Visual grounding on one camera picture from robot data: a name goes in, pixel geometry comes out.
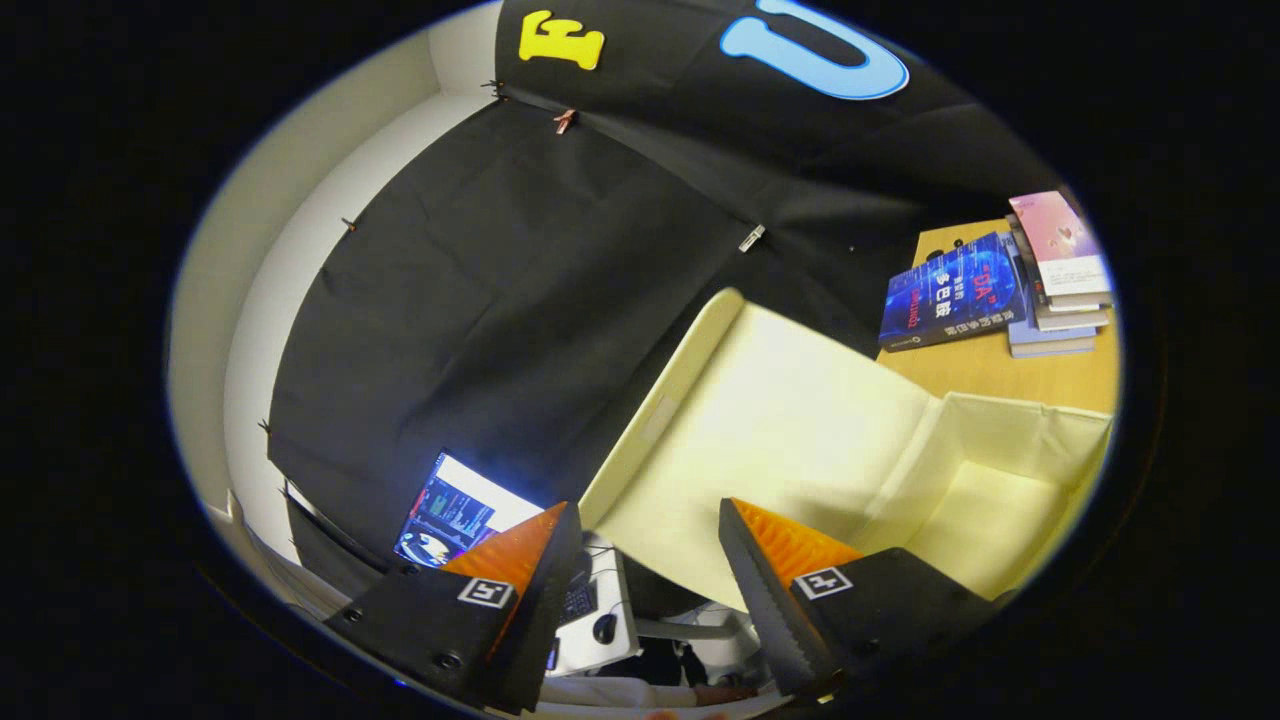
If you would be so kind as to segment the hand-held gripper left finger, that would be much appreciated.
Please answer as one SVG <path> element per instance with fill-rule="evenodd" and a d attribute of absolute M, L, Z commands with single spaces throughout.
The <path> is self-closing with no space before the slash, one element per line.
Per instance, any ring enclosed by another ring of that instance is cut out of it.
<path fill-rule="evenodd" d="M 442 568 L 394 566 L 326 626 L 456 703 L 530 711 L 581 548 L 577 505 L 557 503 Z"/>

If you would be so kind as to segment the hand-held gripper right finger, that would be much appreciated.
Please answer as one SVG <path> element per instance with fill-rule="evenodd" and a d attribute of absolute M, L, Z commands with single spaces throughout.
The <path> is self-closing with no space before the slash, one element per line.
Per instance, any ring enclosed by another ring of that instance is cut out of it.
<path fill-rule="evenodd" d="M 737 497 L 718 541 L 777 691 L 803 701 L 869 691 L 942 659 L 1016 591 L 979 591 L 901 544 L 865 551 Z"/>

